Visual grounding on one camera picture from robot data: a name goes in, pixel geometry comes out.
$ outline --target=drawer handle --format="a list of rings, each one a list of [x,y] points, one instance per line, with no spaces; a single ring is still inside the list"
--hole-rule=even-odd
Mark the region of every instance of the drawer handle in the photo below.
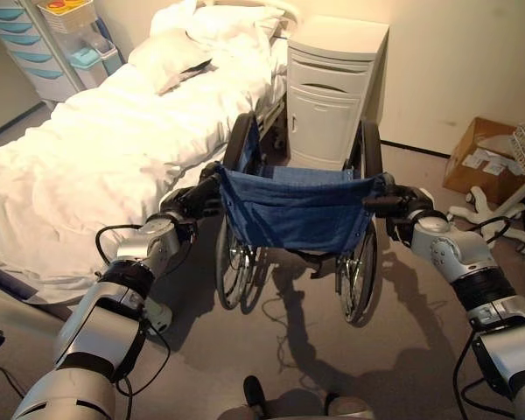
[[[18,44],[19,46],[32,46],[37,44],[41,39],[41,37],[37,35],[0,35],[0,38],[12,44]]]
[[[0,29],[2,31],[10,33],[24,33],[32,28],[32,24],[3,24],[0,23]]]
[[[46,63],[53,57],[49,54],[35,54],[32,52],[12,51],[11,53],[21,60],[30,61],[31,63]]]
[[[41,70],[40,68],[24,67],[24,70],[27,73],[33,74],[38,77],[42,77],[43,79],[48,79],[49,81],[58,79],[62,75],[62,72],[55,72],[53,70]]]
[[[300,60],[294,59],[294,62],[298,63],[301,66],[320,68],[321,70],[328,70],[331,72],[339,72],[339,73],[364,74],[367,71],[367,70],[354,70],[350,68],[344,68],[341,66],[328,66],[327,64],[321,64],[321,63],[314,62],[314,61],[300,61]]]
[[[342,90],[334,86],[322,85],[320,83],[302,83],[302,86],[309,86],[310,88],[317,88],[317,89],[324,89],[324,90],[332,90],[334,92],[341,92],[343,94],[347,94],[346,90]]]
[[[24,12],[23,9],[0,9],[0,20],[16,20]]]

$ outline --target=white bedsheet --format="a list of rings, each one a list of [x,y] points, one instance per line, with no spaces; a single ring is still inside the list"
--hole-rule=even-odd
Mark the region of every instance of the white bedsheet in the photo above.
[[[193,184],[184,169],[212,160],[240,113],[274,95],[270,57],[215,64],[163,96],[123,66],[0,148],[0,270],[38,290],[30,303],[83,295],[103,268],[95,232],[144,222],[175,182]],[[120,239],[106,235],[108,255]]]

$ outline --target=wheelchair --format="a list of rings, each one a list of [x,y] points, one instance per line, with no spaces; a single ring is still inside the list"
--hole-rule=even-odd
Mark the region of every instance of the wheelchair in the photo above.
[[[267,264],[265,248],[286,249],[319,269],[334,258],[335,292],[346,322],[363,317],[374,289],[377,237],[361,200],[384,189],[379,130],[359,124],[342,171],[266,164],[253,113],[235,122],[222,163],[224,218],[215,247],[215,282],[221,305],[234,309]]]

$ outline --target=white cabinet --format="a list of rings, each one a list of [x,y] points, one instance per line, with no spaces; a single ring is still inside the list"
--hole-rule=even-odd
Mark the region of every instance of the white cabinet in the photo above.
[[[290,165],[341,169],[381,57],[388,26],[314,16],[289,40]]]

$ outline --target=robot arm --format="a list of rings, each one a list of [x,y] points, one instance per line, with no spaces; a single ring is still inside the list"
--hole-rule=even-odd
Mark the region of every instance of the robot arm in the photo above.
[[[150,326],[144,301],[196,220],[217,212],[213,171],[194,188],[177,190],[135,235],[80,301],[54,345],[55,369],[18,406],[14,419],[115,418],[113,383],[133,369]]]
[[[472,348],[486,381],[525,419],[525,298],[515,294],[485,241],[458,230],[416,188],[388,185],[385,196],[364,204],[387,219],[391,238],[430,261],[455,290],[476,332]]]

